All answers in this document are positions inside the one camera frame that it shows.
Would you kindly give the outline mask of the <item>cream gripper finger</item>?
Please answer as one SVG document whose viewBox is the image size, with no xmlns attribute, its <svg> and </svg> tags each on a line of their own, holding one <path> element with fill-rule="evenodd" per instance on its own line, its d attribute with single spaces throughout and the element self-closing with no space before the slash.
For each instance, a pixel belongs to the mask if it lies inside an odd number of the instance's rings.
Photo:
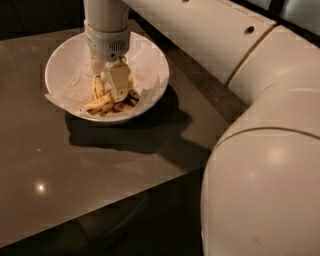
<svg viewBox="0 0 320 256">
<path fill-rule="evenodd" d="M 107 62 L 104 59 L 92 56 L 91 68 L 94 74 L 101 74 L 107 66 Z"/>
<path fill-rule="evenodd" d="M 111 94 L 115 102 L 123 101 L 129 90 L 129 67 L 123 62 L 109 62 L 105 71 L 105 78 L 111 86 Z"/>
</svg>

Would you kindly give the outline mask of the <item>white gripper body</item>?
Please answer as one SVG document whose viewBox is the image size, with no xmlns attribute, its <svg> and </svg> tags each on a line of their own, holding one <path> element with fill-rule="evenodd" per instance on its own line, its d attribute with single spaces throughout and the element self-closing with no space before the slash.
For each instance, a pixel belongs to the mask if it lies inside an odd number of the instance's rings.
<svg viewBox="0 0 320 256">
<path fill-rule="evenodd" d="M 98 30 L 84 21 L 87 44 L 92 54 L 104 61 L 113 61 L 124 56 L 130 46 L 130 30 L 128 27 L 117 32 Z"/>
</svg>

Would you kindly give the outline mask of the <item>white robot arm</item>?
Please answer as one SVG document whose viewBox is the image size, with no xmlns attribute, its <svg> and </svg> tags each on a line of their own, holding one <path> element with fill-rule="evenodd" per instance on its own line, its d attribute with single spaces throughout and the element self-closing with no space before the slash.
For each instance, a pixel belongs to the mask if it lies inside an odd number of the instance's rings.
<svg viewBox="0 0 320 256">
<path fill-rule="evenodd" d="M 84 0 L 90 47 L 127 7 L 248 109 L 220 138 L 201 193 L 205 256 L 320 256 L 319 49 L 231 0 Z"/>
</svg>

